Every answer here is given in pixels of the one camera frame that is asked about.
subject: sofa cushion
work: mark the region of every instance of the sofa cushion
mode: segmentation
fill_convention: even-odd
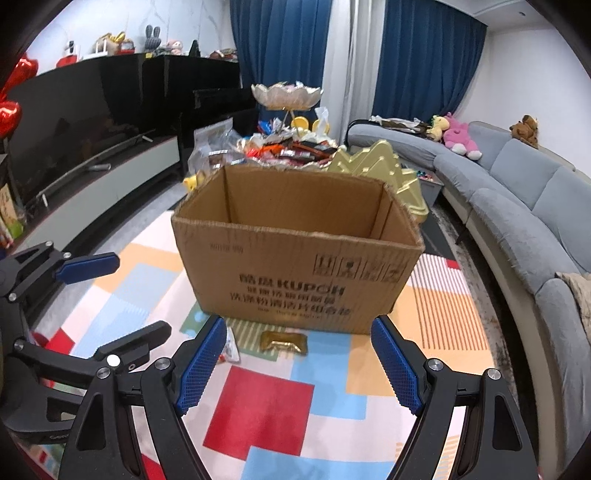
[[[468,125],[468,133],[478,145],[478,150],[482,152],[478,164],[485,170],[491,169],[501,149],[511,140],[509,132],[499,132],[474,122]]]
[[[470,205],[531,294],[556,272],[579,272],[550,229],[528,209],[515,208],[509,199],[489,189],[476,191]]]
[[[513,138],[497,156],[491,175],[531,210],[559,167],[542,152]]]
[[[519,198],[492,178],[484,168],[466,157],[446,152],[435,157],[434,165],[437,175],[453,185],[466,201],[470,200],[478,189],[486,188],[504,195],[516,205],[527,209]]]
[[[591,184],[560,167],[532,212],[552,230],[580,272],[591,273]]]
[[[591,347],[574,298],[562,280],[547,281],[535,302],[562,382],[568,465],[591,430]]]
[[[355,124],[349,128],[348,144],[356,147],[371,147],[378,140],[387,140],[402,160],[433,171],[433,160],[441,153],[449,152],[445,145],[419,138],[415,135],[388,130],[379,125]]]

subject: white curtain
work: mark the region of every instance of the white curtain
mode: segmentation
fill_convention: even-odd
[[[386,0],[333,0],[324,61],[321,106],[330,134],[342,141],[350,122],[374,107]]]

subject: colorful rug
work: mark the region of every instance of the colorful rug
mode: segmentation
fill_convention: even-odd
[[[200,310],[178,255],[166,212],[121,253],[117,273],[97,279],[48,348],[91,356],[147,324],[173,327],[151,359],[171,356],[193,338],[207,316]],[[390,318],[427,357],[481,374],[493,366],[476,308],[458,265],[420,258]],[[228,319],[241,352],[239,365],[216,366],[199,406],[183,417],[215,480],[386,478],[415,417],[400,406],[369,336],[305,332],[306,357],[261,352],[269,327]],[[151,480],[164,480],[141,408],[134,411]],[[436,480],[448,478],[463,409],[454,412]],[[59,449],[36,448],[53,475]]]

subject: ceiling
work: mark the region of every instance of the ceiling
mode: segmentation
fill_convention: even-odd
[[[491,31],[550,25],[525,0],[439,0],[488,25]]]

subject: blue gripper pad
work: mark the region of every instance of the blue gripper pad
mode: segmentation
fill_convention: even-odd
[[[64,262],[56,272],[56,280],[71,285],[91,278],[111,275],[117,271],[120,263],[119,257],[113,252],[72,258]]]
[[[417,375],[380,319],[375,319],[372,323],[371,343],[398,401],[416,415],[423,407],[418,394]]]
[[[218,317],[181,378],[180,395],[177,400],[177,410],[181,415],[185,415],[191,407],[196,407],[201,400],[213,367],[216,366],[226,345],[227,336],[226,322]]]

